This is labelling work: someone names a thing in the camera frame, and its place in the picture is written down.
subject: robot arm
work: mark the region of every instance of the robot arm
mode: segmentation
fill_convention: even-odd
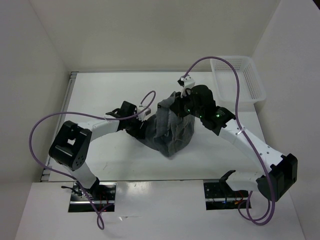
[[[95,119],[81,123],[66,121],[56,135],[49,149],[49,155],[63,165],[92,196],[99,196],[104,191],[104,186],[99,185],[99,179],[86,164],[89,144],[106,134],[121,130],[126,130],[128,134],[137,139],[143,139],[147,124],[144,118],[151,112],[150,109],[137,117],[125,120],[116,119],[132,116],[144,108],[144,106],[137,107],[124,101],[121,108],[108,112],[104,116],[104,118],[115,118],[115,120]]]
[[[256,153],[243,134],[245,131],[266,166],[275,192],[275,200],[278,201],[297,180],[298,160],[296,157],[292,154],[284,156],[281,152],[265,144],[245,127],[240,130],[236,116],[226,108],[216,106],[212,91],[205,85],[194,86],[193,82],[189,76],[187,79],[182,78],[178,81],[183,86],[185,94],[176,93],[175,101],[170,110],[181,118],[187,115],[199,118],[205,128],[233,144],[264,173]],[[219,182],[230,191],[259,191],[271,200],[267,178],[261,172],[231,170]]]

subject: purple cable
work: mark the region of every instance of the purple cable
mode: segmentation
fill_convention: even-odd
[[[236,117],[236,123],[239,127],[240,130],[242,130],[242,126],[241,126],[241,123],[239,121],[239,115],[238,115],[238,108],[239,108],[239,97],[240,97],[240,81],[239,81],[239,77],[238,77],[238,74],[235,70],[235,68],[231,65],[230,62],[228,62],[227,60],[221,58],[221,57],[217,57],[217,56],[205,56],[205,57],[202,57],[200,59],[198,59],[196,62],[194,62],[194,64],[191,65],[191,67],[186,71],[186,73],[184,74],[184,78],[188,75],[188,73],[192,70],[192,68],[199,62],[201,62],[202,60],[206,60],[206,59],[216,59],[216,60],[220,60],[222,62],[224,62],[225,64],[227,64],[231,70],[233,71],[234,73],[234,76],[235,76],[235,80],[236,80],[236,99],[235,99],[235,117]],[[245,219],[247,220],[250,220],[251,222],[253,222],[254,224],[256,225],[259,225],[259,226],[262,226],[262,225],[265,225],[267,224],[268,222],[270,222],[270,220],[272,219],[274,213],[275,213],[275,208],[276,208],[276,196],[275,196],[275,192],[274,192],[274,188],[272,186],[272,183],[271,183],[271,179],[270,179],[270,176],[269,176],[269,173],[268,173],[268,170],[265,166],[265,163],[264,161],[262,160],[260,154],[258,153],[254,143],[251,141],[250,137],[247,135],[247,133],[245,131],[242,132],[243,135],[245,136],[246,140],[249,142],[250,146],[252,147],[254,153],[256,154],[257,158],[259,159],[259,162],[261,163],[262,165],[262,168],[263,168],[263,171],[265,173],[265,176],[266,176],[266,180],[268,182],[268,185],[269,185],[269,188],[270,188],[270,192],[271,192],[271,210],[270,210],[270,202],[268,201],[268,209],[266,211],[266,213],[258,218],[258,219],[253,219],[251,217],[251,214],[249,212],[249,204],[250,204],[250,199],[251,199],[251,195],[252,195],[252,191],[249,193],[249,196],[246,200],[246,213],[248,215],[248,217],[245,217],[241,211],[240,211],[240,206],[238,206],[238,211],[239,213],[241,214],[241,216],[243,216]],[[270,214],[269,216],[267,217],[267,219],[263,222],[258,222],[258,221],[261,221],[263,220],[269,213],[270,211]]]
[[[73,180],[76,181],[76,183],[80,186],[81,190],[83,191],[83,194],[85,195],[85,197],[89,200],[93,210],[95,211],[95,213],[97,214],[97,219],[96,219],[96,222],[97,222],[97,225],[99,227],[99,229],[103,230],[105,229],[105,223],[104,223],[104,220],[102,219],[101,217],[101,213],[107,208],[109,207],[111,204],[107,204],[106,206],[104,206],[100,211],[97,210],[96,206],[94,205],[94,203],[92,202],[91,198],[89,197],[86,189],[81,185],[81,183],[72,175],[68,174],[68,173],[64,173],[62,171],[59,171],[59,170],[56,170],[56,169],[53,169],[45,164],[43,164],[38,158],[37,156],[35,155],[35,152],[34,152],[34,149],[32,147],[32,137],[34,135],[34,132],[37,128],[37,126],[42,123],[44,120],[50,118],[50,117],[53,117],[53,116],[56,116],[56,115],[63,115],[63,114],[72,114],[72,115],[80,115],[80,116],[85,116],[85,117],[89,117],[89,118],[94,118],[94,119],[100,119],[100,120],[108,120],[108,121],[119,121],[119,120],[127,120],[127,119],[132,119],[132,118],[135,118],[136,116],[138,116],[139,114],[141,114],[142,112],[144,112],[145,110],[147,110],[151,104],[154,102],[155,98],[156,98],[156,92],[155,91],[150,91],[147,95],[145,95],[145,97],[142,99],[141,101],[141,104],[144,102],[144,100],[150,95],[150,94],[153,94],[153,97],[151,99],[151,101],[149,102],[149,104],[143,109],[141,110],[140,112],[137,112],[136,114],[134,115],[131,115],[131,116],[127,116],[127,117],[121,117],[121,118],[104,118],[104,117],[100,117],[100,116],[94,116],[94,115],[90,115],[90,114],[86,114],[86,113],[81,113],[81,112],[74,112],[74,111],[63,111],[63,112],[55,112],[55,113],[51,113],[47,116],[44,116],[43,118],[41,118],[39,121],[36,122],[36,124],[33,126],[33,128],[31,129],[31,132],[30,132],[30,135],[29,135],[29,150],[30,150],[30,153],[32,155],[32,157],[34,158],[34,160],[41,166],[43,167],[44,169],[48,169],[52,172],[55,172],[55,173],[58,173],[58,174],[61,174],[61,175],[64,175],[64,176],[67,176]]]

